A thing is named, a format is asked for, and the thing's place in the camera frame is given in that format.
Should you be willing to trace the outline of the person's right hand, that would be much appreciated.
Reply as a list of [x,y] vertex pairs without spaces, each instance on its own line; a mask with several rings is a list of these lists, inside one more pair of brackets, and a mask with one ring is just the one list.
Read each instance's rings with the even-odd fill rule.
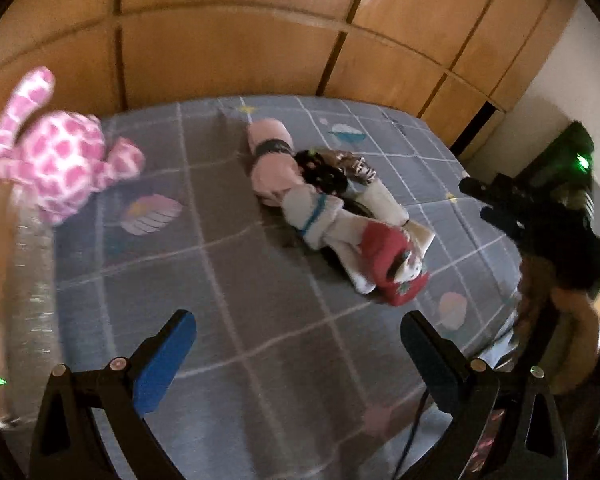
[[600,357],[600,315],[587,292],[558,287],[552,266],[532,255],[521,256],[517,289],[515,334],[527,341],[538,324],[541,313],[553,309],[558,313],[558,326],[550,355],[550,392],[558,394],[576,390],[591,376]]

